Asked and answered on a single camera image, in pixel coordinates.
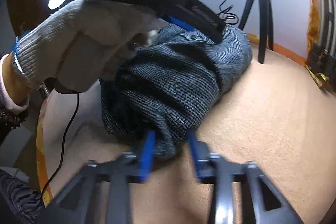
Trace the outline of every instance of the tripod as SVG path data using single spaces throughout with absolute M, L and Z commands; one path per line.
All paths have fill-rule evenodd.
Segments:
M 247 21 L 247 18 L 251 12 L 252 4 L 254 0 L 247 0 L 244 8 L 241 21 L 239 23 L 239 29 L 243 30 Z M 268 36 L 268 47 L 273 51 L 273 14 L 271 0 L 259 0 L 259 16 L 260 16 L 260 36 L 259 36 L 259 52 L 258 61 L 263 64 L 266 53 L 266 42 Z

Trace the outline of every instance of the yellow patterned edge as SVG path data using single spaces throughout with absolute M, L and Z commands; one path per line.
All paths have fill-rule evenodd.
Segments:
M 39 121 L 37 124 L 37 134 L 36 134 L 36 165 L 37 165 L 37 176 L 39 178 L 40 191 L 42 191 L 44 185 L 48 181 L 48 173 L 45 164 L 44 150 L 43 150 L 43 128 L 42 123 L 46 112 L 47 99 L 44 100 Z M 53 193 L 51 192 L 50 186 L 47 187 L 46 191 L 43 194 L 43 203 L 47 206 L 53 200 Z

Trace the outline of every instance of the orange furry fabric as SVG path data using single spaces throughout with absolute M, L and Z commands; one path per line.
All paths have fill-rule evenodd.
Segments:
M 318 0 L 310 0 L 309 25 L 307 32 L 307 50 L 310 52 L 313 43 L 317 42 L 319 38 L 320 29 L 320 12 Z

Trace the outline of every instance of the gloved hand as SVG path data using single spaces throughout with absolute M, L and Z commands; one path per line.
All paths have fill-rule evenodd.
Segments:
M 157 26 L 154 12 L 144 7 L 75 0 L 16 43 L 12 66 L 34 88 L 55 77 L 84 92 L 106 64 L 110 72 L 119 68 L 134 53 L 134 43 L 146 44 L 146 34 Z

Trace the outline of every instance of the sleeve cuff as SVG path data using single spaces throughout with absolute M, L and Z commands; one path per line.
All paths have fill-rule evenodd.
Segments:
M 5 83 L 3 82 L 2 78 L 2 64 L 3 60 L 8 56 L 9 54 L 4 55 L 0 60 L 0 102 L 3 105 L 3 107 L 10 112 L 12 112 L 14 115 L 18 115 L 19 113 L 25 111 L 29 104 L 29 95 L 27 99 L 23 102 L 24 105 L 19 106 L 16 105 L 13 100 L 8 95 L 8 92 L 5 87 Z

